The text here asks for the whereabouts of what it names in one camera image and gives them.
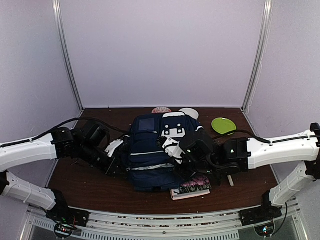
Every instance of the book with floral cover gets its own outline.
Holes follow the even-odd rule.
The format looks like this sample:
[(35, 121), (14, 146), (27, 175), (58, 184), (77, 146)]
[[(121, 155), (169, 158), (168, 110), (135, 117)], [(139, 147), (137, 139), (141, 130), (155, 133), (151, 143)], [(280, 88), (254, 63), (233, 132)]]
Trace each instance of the book with floral cover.
[(170, 193), (172, 200), (180, 200), (209, 194), (210, 189), (209, 179), (204, 175), (198, 174), (192, 180), (182, 184), (179, 188), (171, 189)]

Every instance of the blue backpack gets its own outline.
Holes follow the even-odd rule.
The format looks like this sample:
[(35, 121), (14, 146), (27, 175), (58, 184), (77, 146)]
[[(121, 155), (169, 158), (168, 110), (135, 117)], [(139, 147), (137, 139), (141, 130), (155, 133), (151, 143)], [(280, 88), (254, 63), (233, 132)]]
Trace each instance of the blue backpack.
[(179, 141), (186, 132), (197, 131), (200, 126), (183, 112), (153, 113), (138, 116), (130, 128), (130, 148), (122, 155), (128, 180), (135, 190), (161, 192), (176, 189), (187, 179), (174, 172), (178, 164), (157, 146), (159, 137)]

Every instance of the white wall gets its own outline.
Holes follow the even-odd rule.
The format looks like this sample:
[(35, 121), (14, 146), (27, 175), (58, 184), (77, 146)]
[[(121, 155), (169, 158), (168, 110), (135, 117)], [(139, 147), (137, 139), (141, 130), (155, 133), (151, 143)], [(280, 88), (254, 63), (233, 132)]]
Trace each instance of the white wall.
[[(79, 115), (51, 0), (0, 1), (0, 143), (38, 135)], [(44, 186), (54, 161), (11, 169)], [(27, 205), (0, 196), (0, 238), (18, 239)]]
[(261, 0), (61, 0), (85, 107), (241, 107)]
[[(261, 137), (295, 134), (320, 123), (320, 1), (275, 0), (262, 71), (249, 108)], [(274, 165), (283, 180), (296, 163)], [(298, 194), (312, 240), (319, 240), (320, 183)]]

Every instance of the white panel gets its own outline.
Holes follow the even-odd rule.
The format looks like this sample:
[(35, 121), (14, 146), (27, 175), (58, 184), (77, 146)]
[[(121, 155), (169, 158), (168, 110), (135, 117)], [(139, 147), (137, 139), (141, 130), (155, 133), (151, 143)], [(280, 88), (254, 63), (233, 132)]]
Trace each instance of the white panel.
[[(275, 0), (249, 119), (261, 137), (302, 132), (320, 122), (320, 1)], [(277, 164), (283, 180), (298, 163)], [(320, 239), (320, 183), (298, 194), (310, 239)]]
[[(38, 135), (79, 114), (51, 0), (0, 1), (0, 143)], [(54, 161), (11, 169), (43, 186)], [(18, 239), (27, 205), (0, 196), (0, 238)]]
[(85, 107), (240, 107), (263, 0), (61, 0)]

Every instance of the metal corner post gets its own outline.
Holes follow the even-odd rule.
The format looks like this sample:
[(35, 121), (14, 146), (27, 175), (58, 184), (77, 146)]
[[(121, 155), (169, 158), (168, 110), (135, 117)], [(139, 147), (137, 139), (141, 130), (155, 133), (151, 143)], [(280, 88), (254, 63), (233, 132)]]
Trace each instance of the metal corner post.
[(81, 102), (80, 94), (79, 94), (78, 87), (77, 87), (77, 84), (75, 81), (75, 76), (74, 76), (74, 73), (72, 70), (71, 61), (70, 61), (70, 57), (69, 57), (69, 53), (68, 53), (66, 36), (65, 36), (62, 15), (61, 15), (61, 10), (60, 10), (60, 0), (52, 0), (52, 4), (53, 4), (55, 22), (56, 22), (56, 26), (57, 26), (58, 33), (59, 33), (65, 68), (66, 68), (66, 71), (68, 74), (68, 78), (69, 78), (69, 81), (71, 84), (72, 92), (75, 97), (76, 103), (78, 105), (79, 110), (82, 111), (84, 109), (84, 107)]
[(262, 61), (262, 56), (266, 48), (268, 31), (270, 28), (271, 22), (271, 12), (274, 0), (265, 0), (264, 3), (264, 12), (262, 16), (262, 23), (261, 23), (261, 30), (260, 30), (260, 37), (258, 42), (258, 47), (255, 55), (254, 65), (251, 72), (249, 86), (245, 95), (245, 99), (242, 105), (242, 110), (244, 113), (247, 113), (249, 110), (250, 102), (253, 97), (254, 89), (257, 84), (257, 80), (259, 77), (259, 68)]

